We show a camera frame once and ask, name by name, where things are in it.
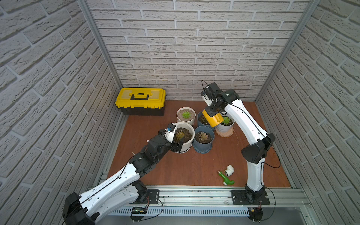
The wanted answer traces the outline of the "large white pot succulent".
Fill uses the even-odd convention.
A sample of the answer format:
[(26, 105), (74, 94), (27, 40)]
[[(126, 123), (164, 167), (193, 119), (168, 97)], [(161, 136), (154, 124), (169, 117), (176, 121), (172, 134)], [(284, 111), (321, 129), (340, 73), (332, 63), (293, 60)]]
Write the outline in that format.
[(195, 137), (195, 130), (190, 124), (185, 122), (177, 122), (175, 124), (177, 125), (177, 129), (173, 140), (177, 142), (183, 139), (183, 147), (179, 153), (183, 154), (190, 150)]

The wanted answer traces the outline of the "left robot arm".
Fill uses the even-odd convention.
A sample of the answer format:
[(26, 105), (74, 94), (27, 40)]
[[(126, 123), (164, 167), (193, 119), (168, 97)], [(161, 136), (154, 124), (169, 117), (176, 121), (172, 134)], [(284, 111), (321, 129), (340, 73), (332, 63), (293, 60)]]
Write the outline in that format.
[(124, 205), (142, 202), (146, 198), (147, 188), (140, 179), (153, 170), (168, 151), (180, 152), (183, 141), (173, 142), (167, 135), (150, 139), (120, 171), (103, 183), (80, 195), (75, 192), (70, 194), (63, 207), (63, 223), (94, 225)]

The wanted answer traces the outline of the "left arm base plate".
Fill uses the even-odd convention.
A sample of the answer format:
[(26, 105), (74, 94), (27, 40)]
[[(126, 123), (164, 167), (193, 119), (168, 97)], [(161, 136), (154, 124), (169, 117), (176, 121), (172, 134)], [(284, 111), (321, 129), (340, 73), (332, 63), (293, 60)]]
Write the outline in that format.
[(159, 189), (148, 189), (146, 193), (141, 193), (133, 204), (158, 204)]

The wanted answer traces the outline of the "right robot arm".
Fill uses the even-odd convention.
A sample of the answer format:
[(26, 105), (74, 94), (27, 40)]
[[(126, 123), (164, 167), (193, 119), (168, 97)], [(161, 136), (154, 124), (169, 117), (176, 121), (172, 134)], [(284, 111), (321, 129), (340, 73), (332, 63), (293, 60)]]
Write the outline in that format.
[(203, 100), (208, 105), (202, 114), (211, 127), (215, 127), (225, 119), (225, 112), (243, 131), (249, 143), (241, 153), (247, 161), (247, 183), (244, 201), (250, 204), (259, 204), (261, 197), (266, 195), (263, 183), (263, 167), (268, 150), (275, 141), (272, 133), (267, 133), (245, 108), (239, 95), (233, 90), (221, 90), (216, 83), (207, 84), (201, 92)]

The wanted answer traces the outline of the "yellow watering can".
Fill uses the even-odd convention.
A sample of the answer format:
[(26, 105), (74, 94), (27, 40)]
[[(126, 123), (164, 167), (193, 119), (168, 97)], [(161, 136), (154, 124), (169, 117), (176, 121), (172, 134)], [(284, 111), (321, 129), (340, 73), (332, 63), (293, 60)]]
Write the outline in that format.
[(206, 110), (203, 110), (202, 114), (212, 128), (216, 127), (224, 121), (224, 118), (220, 112), (217, 114), (213, 114), (211, 112), (209, 114)]

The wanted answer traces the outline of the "white pipe elbow fitting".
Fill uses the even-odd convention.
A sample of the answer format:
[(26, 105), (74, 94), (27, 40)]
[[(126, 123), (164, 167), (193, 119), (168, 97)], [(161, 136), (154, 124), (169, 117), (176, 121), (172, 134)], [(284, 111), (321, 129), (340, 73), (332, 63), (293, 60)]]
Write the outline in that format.
[(225, 170), (225, 175), (227, 177), (231, 176), (234, 173), (234, 168), (232, 165), (228, 165)]

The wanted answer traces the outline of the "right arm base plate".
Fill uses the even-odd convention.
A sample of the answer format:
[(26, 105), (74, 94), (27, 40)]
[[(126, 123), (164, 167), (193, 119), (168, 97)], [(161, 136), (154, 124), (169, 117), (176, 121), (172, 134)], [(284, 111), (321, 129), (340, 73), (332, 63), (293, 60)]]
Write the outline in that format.
[(231, 190), (233, 205), (270, 205), (269, 197), (264, 190)]

